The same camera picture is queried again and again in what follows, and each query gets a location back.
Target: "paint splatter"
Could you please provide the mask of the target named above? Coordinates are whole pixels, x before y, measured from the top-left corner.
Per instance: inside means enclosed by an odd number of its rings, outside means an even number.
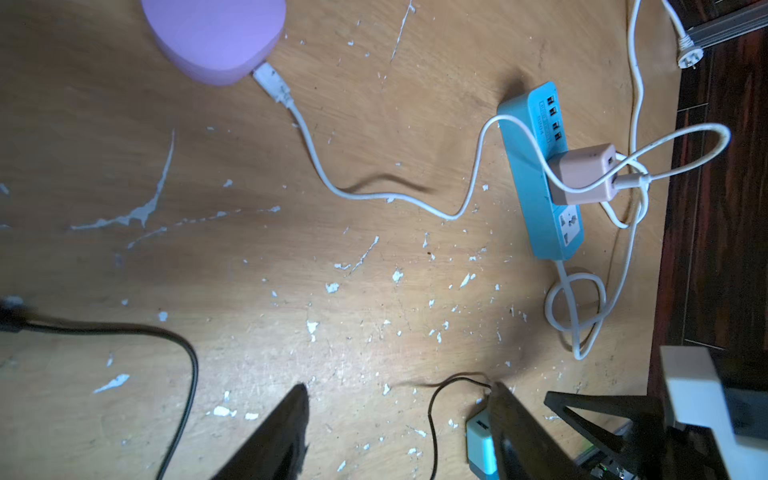
[[[366,250],[366,252],[360,257],[360,260],[355,264],[355,267],[352,268],[352,271],[349,272],[349,275],[352,275],[353,273],[355,273],[355,270],[357,270],[357,267],[362,265],[362,262],[364,262],[366,260],[366,257],[368,256],[368,254],[371,253],[371,250],[373,250],[373,247],[378,242],[379,242],[379,236],[376,235],[376,238],[373,239],[373,243],[371,243],[371,246],[368,247],[368,250]]]
[[[424,437],[424,438],[427,438],[427,432],[425,432],[425,431],[423,431],[423,430],[414,429],[413,427],[408,427],[408,428],[410,428],[410,429],[411,429],[411,430],[413,430],[414,432],[418,433],[418,434],[419,434],[419,435],[421,435],[422,437]]]
[[[409,0],[408,2],[408,9],[406,10],[406,16],[402,18],[402,25],[400,25],[400,35],[397,36],[397,43],[395,43],[395,49],[392,50],[392,58],[389,59],[389,63],[392,63],[392,60],[395,59],[397,48],[400,46],[400,38],[402,38],[402,30],[406,27],[406,20],[408,20],[408,14],[410,12],[416,13],[416,9],[413,8],[413,0]]]
[[[104,218],[100,218],[96,220],[94,223],[86,223],[83,225],[71,225],[70,228],[72,230],[86,230],[91,228],[101,228],[106,227],[107,225],[112,225],[113,223],[122,223],[123,225],[128,225],[131,220],[139,220],[141,222],[142,227],[146,227],[147,220],[149,219],[149,216],[157,209],[157,201],[160,200],[160,194],[163,192],[163,187],[165,186],[165,179],[168,176],[168,169],[170,168],[170,162],[174,158],[174,145],[176,144],[176,130],[172,130],[170,133],[170,149],[168,150],[168,156],[165,161],[165,167],[163,168],[163,173],[160,177],[160,181],[157,182],[157,188],[155,189],[154,196],[144,205],[141,207],[136,207],[128,215],[122,215],[120,217],[115,217],[110,220],[105,220]]]
[[[217,417],[234,417],[237,415],[237,410],[229,410],[227,407],[218,406],[214,409],[214,415]]]
[[[114,380],[110,380],[107,385],[101,387],[100,389],[94,390],[94,393],[101,393],[106,390],[116,389],[118,386],[122,386],[124,383],[126,383],[130,377],[131,377],[130,375],[121,373]]]

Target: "blue power strip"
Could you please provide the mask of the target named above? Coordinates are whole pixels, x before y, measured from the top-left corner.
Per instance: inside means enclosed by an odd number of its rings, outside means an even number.
[[[544,158],[568,151],[558,90],[554,83],[513,98],[498,106],[499,114],[514,115],[533,132]],[[568,260],[584,242],[584,225],[578,205],[555,205],[549,182],[531,142],[510,121],[498,122],[509,166],[518,190],[533,254],[545,260]]]

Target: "purple object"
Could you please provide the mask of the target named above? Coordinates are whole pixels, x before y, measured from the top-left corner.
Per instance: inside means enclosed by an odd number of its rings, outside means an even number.
[[[285,0],[141,0],[165,56],[194,80],[229,85],[280,39]]]

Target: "wooden surface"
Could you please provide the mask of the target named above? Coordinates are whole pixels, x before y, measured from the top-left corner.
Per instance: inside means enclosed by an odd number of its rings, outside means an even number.
[[[550,80],[571,147],[626,150],[626,5],[413,7],[392,59],[407,2],[289,2],[287,38],[270,63],[290,83],[337,185],[416,192],[455,211],[479,128],[502,99]],[[674,128],[680,78],[659,2],[643,4],[637,44],[645,144]],[[651,189],[621,301],[590,356],[575,362],[544,319],[554,268],[531,255],[496,129],[478,179],[489,189],[477,189],[462,219],[444,223],[399,201],[334,197],[284,108],[248,78],[212,88],[184,77],[155,47],[138,2],[3,2],[0,65],[0,181],[9,189],[0,223],[10,226],[0,230],[0,294],[70,319],[166,326],[195,345],[200,387],[167,478],[210,477],[296,382],[311,396],[303,478],[428,478],[431,439],[416,430],[429,430],[432,390],[419,384],[455,372],[485,371],[512,387],[571,455],[584,441],[545,418],[547,390],[644,392],[666,182]],[[174,130],[145,230],[137,220],[71,230],[148,202]],[[671,144],[644,161],[662,170],[670,154]],[[623,210],[626,198],[616,203]],[[611,292],[626,238],[599,207],[582,211],[588,239],[568,267],[609,278]],[[214,218],[182,222],[203,217]],[[354,273],[334,269],[360,261],[377,236]],[[459,289],[467,273],[477,277]],[[339,283],[338,292],[328,294],[327,283]],[[587,315],[594,290],[578,286],[577,297]],[[308,321],[319,323],[315,342]],[[21,333],[1,335],[0,354],[6,478],[154,477],[190,378],[180,349],[157,339]],[[121,373],[131,375],[122,387],[91,393]],[[455,385],[435,404],[443,478],[472,478],[464,421],[480,396]],[[237,415],[207,415],[216,406]],[[260,418],[247,421],[246,412]],[[411,448],[423,454],[408,455]]]
[[[707,50],[681,79],[677,126],[716,121],[730,127],[728,150],[670,183],[661,257],[656,345],[704,345],[746,358],[768,350],[766,191],[768,34],[754,31]],[[714,146],[709,134],[675,143],[685,164]],[[660,358],[651,356],[649,392],[661,392]]]

